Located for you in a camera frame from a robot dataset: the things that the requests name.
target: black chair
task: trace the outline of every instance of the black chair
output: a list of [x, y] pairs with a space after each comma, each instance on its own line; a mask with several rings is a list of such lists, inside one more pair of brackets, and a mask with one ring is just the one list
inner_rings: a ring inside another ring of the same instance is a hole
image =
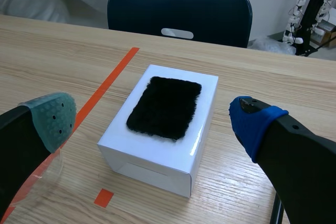
[[163, 28], [191, 31], [192, 40], [247, 47], [249, 0], [109, 0], [109, 29], [164, 36]]

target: translucent gripper pad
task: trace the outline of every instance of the translucent gripper pad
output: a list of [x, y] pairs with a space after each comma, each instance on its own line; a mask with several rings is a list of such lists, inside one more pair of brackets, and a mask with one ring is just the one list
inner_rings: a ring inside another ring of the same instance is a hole
[[30, 108], [35, 129], [46, 149], [54, 153], [72, 133], [76, 104], [67, 93], [53, 93], [19, 105]]

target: table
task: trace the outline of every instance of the table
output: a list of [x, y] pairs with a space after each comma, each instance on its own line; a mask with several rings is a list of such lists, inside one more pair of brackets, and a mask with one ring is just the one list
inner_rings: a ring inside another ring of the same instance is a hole
[[[77, 111], [132, 47], [140, 50], [62, 149], [54, 189], [6, 223], [269, 223], [274, 189], [234, 137], [230, 101], [250, 95], [336, 141], [336, 62], [0, 16], [0, 113], [70, 93]], [[97, 142], [149, 64], [219, 76], [210, 133], [186, 199], [112, 172]], [[106, 208], [93, 202], [104, 188]]]

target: fuzzy black fabric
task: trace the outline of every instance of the fuzzy black fabric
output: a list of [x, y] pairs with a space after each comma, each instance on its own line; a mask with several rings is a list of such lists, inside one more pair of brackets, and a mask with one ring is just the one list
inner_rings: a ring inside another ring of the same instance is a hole
[[153, 77], [126, 125], [136, 132], [176, 141], [188, 129], [201, 89], [196, 82]]

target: orange tape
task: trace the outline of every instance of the orange tape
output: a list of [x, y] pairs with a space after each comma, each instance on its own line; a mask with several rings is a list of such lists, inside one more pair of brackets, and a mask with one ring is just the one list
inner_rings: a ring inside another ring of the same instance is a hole
[[[99, 102], [99, 100], [102, 98], [102, 96], [105, 94], [105, 92], [108, 90], [108, 88], [112, 85], [112, 83], [116, 80], [116, 78], [119, 76], [119, 74], [124, 70], [124, 68], [127, 66], [127, 64], [130, 62], [130, 60], [133, 58], [133, 56], [139, 51], [139, 48], [133, 47], [131, 50], [122, 58], [122, 60], [119, 62], [119, 64], [115, 67], [115, 69], [110, 73], [110, 75], [105, 79], [105, 81], [100, 85], [100, 87], [93, 93], [93, 95], [90, 97], [90, 99], [84, 104], [84, 106], [81, 108], [81, 110], [76, 115], [76, 121], [75, 125], [73, 127], [72, 134], [75, 132], [75, 130], [80, 126], [80, 124], [84, 121], [84, 119], [87, 117], [87, 115], [90, 113], [90, 111], [95, 107], [95, 105]], [[67, 140], [61, 145], [60, 148], [63, 148]], [[49, 155], [46, 160], [43, 161], [43, 163], [36, 168], [36, 170], [33, 172], [34, 175], [40, 176], [43, 174], [43, 172], [47, 169], [51, 161], [58, 155], [59, 150]], [[30, 189], [32, 188], [33, 184], [37, 181], [36, 176], [30, 176], [25, 181], [24, 186], [25, 189], [20, 192], [20, 195], [15, 196], [12, 202], [18, 202], [20, 199], [24, 199], [26, 195], [29, 193]], [[99, 195], [97, 196], [96, 200], [97, 202], [102, 202], [103, 205], [109, 198], [107, 204], [111, 200], [113, 193], [102, 189]], [[9, 207], [7, 211], [5, 212], [5, 215], [3, 216], [0, 224], [5, 222], [7, 217], [13, 212], [15, 207]]]
[[[90, 111], [95, 107], [97, 102], [102, 98], [105, 92], [109, 89], [112, 83], [116, 80], [119, 74], [124, 70], [133, 56], [139, 51], [139, 48], [132, 47], [131, 50], [122, 58], [119, 64], [115, 67], [115, 69], [110, 73], [110, 75], [105, 79], [105, 81], [100, 85], [100, 87], [93, 93], [90, 99], [84, 104], [80, 111], [78, 111], [76, 115], [75, 125], [73, 127], [72, 133], [80, 126], [80, 124], [84, 121]], [[63, 148], [67, 140], [61, 145], [60, 148]]]
[[101, 207], [107, 207], [110, 200], [112, 199], [114, 193], [107, 191], [105, 189], [101, 189], [100, 193], [98, 193], [98, 196], [96, 197], [94, 203]]

